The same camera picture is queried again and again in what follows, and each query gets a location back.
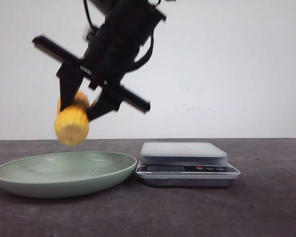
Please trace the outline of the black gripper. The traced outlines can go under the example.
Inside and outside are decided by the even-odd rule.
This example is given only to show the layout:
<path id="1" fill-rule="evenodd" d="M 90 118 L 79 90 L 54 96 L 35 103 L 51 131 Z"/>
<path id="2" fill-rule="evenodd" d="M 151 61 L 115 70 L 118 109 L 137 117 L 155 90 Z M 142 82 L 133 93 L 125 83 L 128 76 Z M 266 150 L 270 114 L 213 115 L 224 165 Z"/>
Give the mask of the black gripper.
<path id="1" fill-rule="evenodd" d="M 88 47 L 83 57 L 78 58 L 45 36 L 35 37 L 32 42 L 42 52 L 62 65 L 56 76 L 60 83 L 60 110 L 72 105 L 84 78 L 90 80 L 89 87 L 102 88 L 97 99 L 87 109 L 92 121 L 111 111 L 118 111 L 125 101 L 146 113 L 150 103 L 121 85 L 126 73 L 143 66 L 151 57 L 151 50 L 138 61 L 135 60 L 140 47 L 151 38 L 151 29 L 146 26 L 120 29 L 104 24 L 87 35 Z"/>

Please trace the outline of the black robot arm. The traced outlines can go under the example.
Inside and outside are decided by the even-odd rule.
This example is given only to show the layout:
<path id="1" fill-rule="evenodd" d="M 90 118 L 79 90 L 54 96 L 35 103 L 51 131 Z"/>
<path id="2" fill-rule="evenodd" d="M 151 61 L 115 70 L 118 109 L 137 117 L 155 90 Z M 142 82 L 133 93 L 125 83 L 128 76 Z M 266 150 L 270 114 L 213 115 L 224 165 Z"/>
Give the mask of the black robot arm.
<path id="1" fill-rule="evenodd" d="M 154 40 L 154 29 L 166 16 L 146 0 L 96 0 L 94 5 L 105 15 L 105 22 L 87 31 L 88 47 L 83 57 L 77 58 L 45 36 L 33 39 L 35 47 L 61 63 L 57 72 L 60 110 L 73 105 L 82 80 L 88 78 L 90 88 L 102 88 L 98 100 L 86 111 L 89 120 L 117 111 L 122 102 L 142 112 L 149 111 L 150 103 L 120 82 L 126 73 L 150 59 L 152 47 L 141 59 L 136 56 L 147 40 Z"/>

